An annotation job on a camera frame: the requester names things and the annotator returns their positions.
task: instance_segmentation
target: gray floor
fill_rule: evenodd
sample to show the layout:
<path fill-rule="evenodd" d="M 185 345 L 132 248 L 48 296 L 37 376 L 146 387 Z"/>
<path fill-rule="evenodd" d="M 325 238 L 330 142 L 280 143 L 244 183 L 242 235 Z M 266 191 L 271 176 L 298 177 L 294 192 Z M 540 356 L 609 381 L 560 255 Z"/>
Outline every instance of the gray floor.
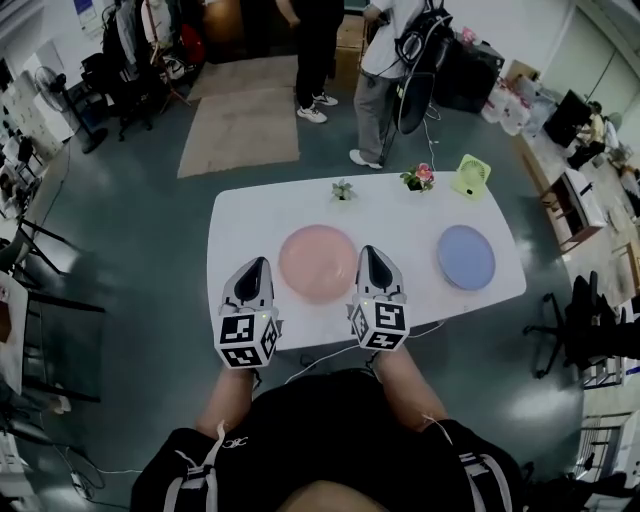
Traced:
<path fill-rule="evenodd" d="M 91 369 L 102 403 L 74 402 L 73 412 L 61 418 L 45 414 L 52 435 L 82 445 L 103 469 L 141 469 L 172 429 L 193 424 L 221 364 L 213 349 L 205 270 L 215 197 L 230 188 L 366 172 L 348 160 L 356 125 L 350 102 L 341 99 L 342 104 L 328 112 L 327 125 L 299 122 L 301 159 L 290 164 L 176 179 L 196 111 L 178 103 L 154 119 L 153 131 L 133 127 L 126 142 L 118 142 L 112 129 L 91 155 L 82 155 L 77 141 L 72 142 L 62 188 L 59 180 L 49 180 L 44 199 L 31 215 L 42 220 L 59 191 L 45 227 L 81 249 L 71 251 L 45 237 L 37 240 L 70 273 L 54 279 L 44 272 L 47 286 L 107 309 L 100 344 L 91 340 L 94 355 L 101 356 L 101 373 L 88 355 L 86 363 L 75 361 L 79 373 Z M 465 153 L 493 167 L 489 188 L 520 249 L 527 291 L 452 318 L 408 347 L 454 418 L 508 450 L 518 462 L 535 461 L 540 476 L 555 475 L 574 462 L 582 392 L 574 373 L 561 364 L 546 379 L 534 380 L 532 370 L 546 361 L 552 340 L 524 338 L 521 331 L 532 321 L 550 321 L 551 312 L 540 300 L 544 293 L 554 291 L 566 302 L 567 273 L 509 137 L 478 116 L 443 109 L 442 117 L 439 123 L 430 122 L 432 139 L 440 141 L 434 145 L 437 168 L 455 170 Z M 66 158 L 61 154 L 54 165 L 53 174 L 60 179 Z M 418 131 L 396 140 L 385 172 L 399 173 L 428 158 L 424 133 Z M 49 324 L 45 337 L 52 336 Z M 304 352 L 318 357 L 337 348 Z M 301 353 L 286 358 L 276 354 L 262 372 L 260 391 L 298 371 Z M 319 365 L 318 371 L 361 365 L 365 356 L 347 353 Z M 25 443 L 21 447 L 36 468 L 31 480 L 47 510 L 111 510 L 92 508 L 77 498 L 66 466 L 52 449 Z M 88 468 L 83 471 L 89 474 Z M 126 505 L 135 476 L 106 475 L 105 480 L 106 489 L 95 499 Z"/>

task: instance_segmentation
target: person in black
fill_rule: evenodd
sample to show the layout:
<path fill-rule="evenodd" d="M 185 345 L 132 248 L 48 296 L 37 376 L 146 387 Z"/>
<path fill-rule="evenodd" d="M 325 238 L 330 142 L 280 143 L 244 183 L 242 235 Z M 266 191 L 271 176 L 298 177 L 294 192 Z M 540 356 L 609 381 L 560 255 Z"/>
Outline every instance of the person in black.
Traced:
<path fill-rule="evenodd" d="M 338 100 L 324 92 L 324 82 L 333 66 L 338 27 L 344 18 L 342 0 L 276 0 L 289 22 L 298 47 L 296 96 L 298 116 L 312 123 L 324 123 L 327 116 L 316 105 L 328 107 Z"/>
<path fill-rule="evenodd" d="M 375 364 L 377 379 L 302 377 L 253 401 L 253 374 L 223 370 L 195 430 L 174 431 L 135 482 L 131 510 L 522 510 L 516 463 L 449 419 L 406 348 Z"/>

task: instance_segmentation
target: shoe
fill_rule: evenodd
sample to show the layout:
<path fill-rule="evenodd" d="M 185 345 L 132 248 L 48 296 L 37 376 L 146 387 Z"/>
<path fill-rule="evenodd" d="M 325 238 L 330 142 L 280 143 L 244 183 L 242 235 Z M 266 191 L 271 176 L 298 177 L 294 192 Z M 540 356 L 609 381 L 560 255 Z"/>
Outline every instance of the shoe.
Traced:
<path fill-rule="evenodd" d="M 352 149 L 349 151 L 349 158 L 354 164 L 358 165 L 368 165 L 372 169 L 382 169 L 382 166 L 377 162 L 367 162 L 364 158 L 360 156 L 359 149 Z"/>
<path fill-rule="evenodd" d="M 321 123 L 327 122 L 327 116 L 325 116 L 322 112 L 320 112 L 317 108 L 313 106 L 310 108 L 300 107 L 298 109 L 297 114 L 298 114 L 298 117 L 304 117 L 305 119 L 308 119 L 312 123 L 321 124 Z"/>
<path fill-rule="evenodd" d="M 322 93 L 320 96 L 312 96 L 313 101 L 316 103 L 320 103 L 321 105 L 326 105 L 327 107 L 333 107 L 338 104 L 338 100 L 332 98 L 331 96 L 327 96 L 326 93 Z"/>

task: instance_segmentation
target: small desk fan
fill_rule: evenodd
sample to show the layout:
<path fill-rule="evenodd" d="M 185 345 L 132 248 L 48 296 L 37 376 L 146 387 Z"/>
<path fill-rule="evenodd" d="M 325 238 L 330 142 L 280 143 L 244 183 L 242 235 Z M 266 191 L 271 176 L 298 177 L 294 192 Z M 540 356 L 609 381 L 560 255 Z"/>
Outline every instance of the small desk fan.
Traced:
<path fill-rule="evenodd" d="M 471 155 L 464 155 L 458 166 L 451 188 L 475 201 L 484 197 L 491 166 Z"/>

